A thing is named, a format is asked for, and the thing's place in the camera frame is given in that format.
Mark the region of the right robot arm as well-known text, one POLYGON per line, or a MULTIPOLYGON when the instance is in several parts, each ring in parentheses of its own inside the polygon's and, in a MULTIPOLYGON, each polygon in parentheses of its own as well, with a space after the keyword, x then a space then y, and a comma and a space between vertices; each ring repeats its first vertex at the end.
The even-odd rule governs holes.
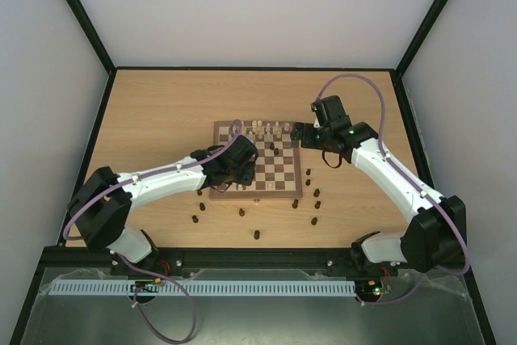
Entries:
POLYGON ((372 232, 353 242, 351 259, 357 271, 368 274, 380 263, 393 262, 425 273, 466 256, 466 243, 456 226, 464 221, 466 208, 457 196, 446 198, 415 176, 370 125, 353 124, 338 96, 316 99, 311 110, 314 123, 293 125, 293 145, 337 154, 339 162, 361 170, 395 203, 408 224, 404 232, 372 232))

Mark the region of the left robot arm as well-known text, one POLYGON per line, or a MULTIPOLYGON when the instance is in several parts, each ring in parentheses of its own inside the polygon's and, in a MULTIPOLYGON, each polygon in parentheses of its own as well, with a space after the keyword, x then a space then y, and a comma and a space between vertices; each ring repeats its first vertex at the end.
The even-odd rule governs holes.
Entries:
POLYGON ((115 173, 97 169, 69 202, 66 241, 83 240, 91 251, 113 251, 139 267, 152 267, 158 249, 143 230, 128 225, 130 212, 145 204, 186 191, 237 183, 249 186, 258 149, 243 135, 228 145, 198 149, 189 156, 151 170, 115 173))

